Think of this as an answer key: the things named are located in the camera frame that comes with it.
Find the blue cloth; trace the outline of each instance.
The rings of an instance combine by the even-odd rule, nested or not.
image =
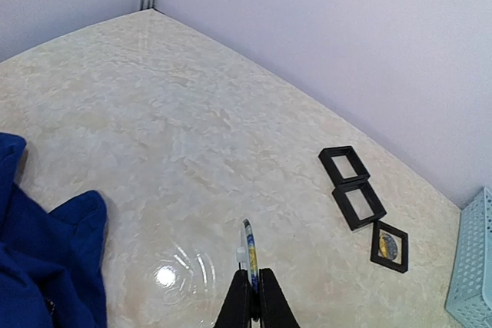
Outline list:
[[[46,213],[14,184],[24,148],[0,133],[0,326],[105,328],[105,202],[89,191]]]

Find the plastic basket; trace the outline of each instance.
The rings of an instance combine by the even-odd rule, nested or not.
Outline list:
[[[466,328],[492,328],[492,194],[484,188],[461,211],[446,310]]]

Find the marble countertop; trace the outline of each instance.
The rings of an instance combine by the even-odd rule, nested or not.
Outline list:
[[[0,64],[0,131],[28,141],[21,187],[46,210],[108,203],[103,274],[118,328],[213,326],[250,219],[303,328],[454,327],[444,310],[460,211],[368,136],[272,73],[145,11]],[[405,274],[370,262],[317,159],[353,145]]]

